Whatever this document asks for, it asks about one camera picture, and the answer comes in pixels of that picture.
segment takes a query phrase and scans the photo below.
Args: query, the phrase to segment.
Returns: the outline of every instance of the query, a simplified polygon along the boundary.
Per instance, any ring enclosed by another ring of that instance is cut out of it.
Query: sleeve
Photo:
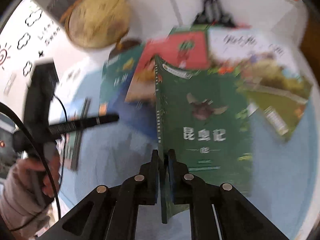
[[[10,230],[21,227],[39,213],[29,225],[17,231],[21,236],[30,238],[49,221],[47,211],[48,208],[42,210],[37,205],[35,196],[20,182],[18,166],[12,166],[0,197],[0,214],[7,227]]]

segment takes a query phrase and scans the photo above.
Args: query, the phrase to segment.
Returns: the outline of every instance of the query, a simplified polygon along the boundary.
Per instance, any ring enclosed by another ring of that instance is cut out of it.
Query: silver screw
[[[225,184],[222,185],[222,188],[223,188],[224,190],[229,191],[229,190],[232,190],[232,185],[229,184],[229,183],[225,183]]]
[[[138,175],[134,176],[134,180],[135,180],[135,181],[143,181],[143,180],[144,180],[144,176],[138,174]]]
[[[106,191],[107,191],[107,187],[106,186],[97,187],[97,192],[98,193],[105,193]]]
[[[183,177],[184,177],[185,180],[193,180],[195,176],[193,176],[190,173],[187,173],[187,174],[184,174]]]

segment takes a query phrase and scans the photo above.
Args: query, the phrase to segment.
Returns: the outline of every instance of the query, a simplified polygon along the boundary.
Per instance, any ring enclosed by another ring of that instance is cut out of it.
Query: round table
[[[129,1],[133,16],[128,36],[140,37],[144,41],[167,35],[174,25],[191,24],[196,13],[201,10],[201,0]],[[290,41],[286,42],[292,47],[296,62],[315,84],[305,115],[288,143],[284,144],[265,129],[266,121],[259,113],[250,117],[254,138],[254,182],[249,200],[287,237],[306,239],[320,211],[320,202],[317,201],[320,198],[320,113],[315,111],[320,108],[320,93],[311,69],[296,48],[303,38],[307,10],[303,3],[292,0],[222,1],[225,10],[231,12],[237,22],[281,33],[284,40],[289,38]],[[7,58],[4,64],[5,75],[2,76],[0,89],[3,91],[7,81],[15,76],[8,94],[1,94],[0,100],[22,117],[25,91],[30,80],[27,73],[30,63],[34,63],[35,59],[53,57],[60,78],[56,94],[64,103],[90,97],[92,101],[89,115],[97,114],[102,66],[108,59],[111,48],[84,51],[74,47],[62,30],[47,46],[39,36],[47,38],[46,35],[49,35],[50,38],[51,30],[58,26],[44,12],[33,28],[25,26],[25,19],[21,18],[21,15],[28,17],[37,10],[30,0],[24,0],[0,35],[1,47],[11,46],[8,49],[11,58]],[[26,46],[18,49],[17,43],[25,33],[29,33],[31,38]],[[77,69],[80,69],[80,75],[74,79],[69,78],[71,72]],[[51,121],[60,117],[59,107],[53,101]],[[128,177],[137,174],[141,164],[150,161],[152,149],[156,147],[155,141],[121,122],[85,131],[78,171],[65,170],[60,196],[72,208],[97,185],[112,187],[121,184]],[[188,211],[173,216],[164,225],[161,224],[160,201],[156,206],[141,206],[136,238],[151,237],[190,239]]]

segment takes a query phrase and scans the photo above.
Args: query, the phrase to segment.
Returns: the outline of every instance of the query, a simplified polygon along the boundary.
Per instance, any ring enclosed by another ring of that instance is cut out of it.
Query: person's arm
[[[55,151],[55,154],[49,163],[49,167],[56,188],[59,190],[60,157],[55,144],[52,144],[51,150]],[[35,215],[39,214],[28,226],[14,232],[16,239],[32,237],[50,219],[46,215],[48,208],[43,210],[36,203],[36,197],[32,193],[29,170],[44,171],[44,167],[40,162],[33,159],[18,160],[9,171],[4,183],[3,194],[0,197],[0,214],[10,230],[23,226]],[[48,176],[44,178],[44,185],[43,192],[53,197],[53,190]]]

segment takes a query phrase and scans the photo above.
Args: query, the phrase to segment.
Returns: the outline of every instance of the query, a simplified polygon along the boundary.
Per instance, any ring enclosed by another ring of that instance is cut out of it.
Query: sun drawing
[[[8,51],[9,51],[10,48],[11,48],[11,45],[7,47],[7,43],[5,43],[4,48],[2,48],[1,45],[0,45],[0,66],[1,66],[1,68],[2,68],[3,70],[4,70],[4,65],[3,65],[3,63],[6,61],[6,59],[11,58],[11,57],[8,55]]]

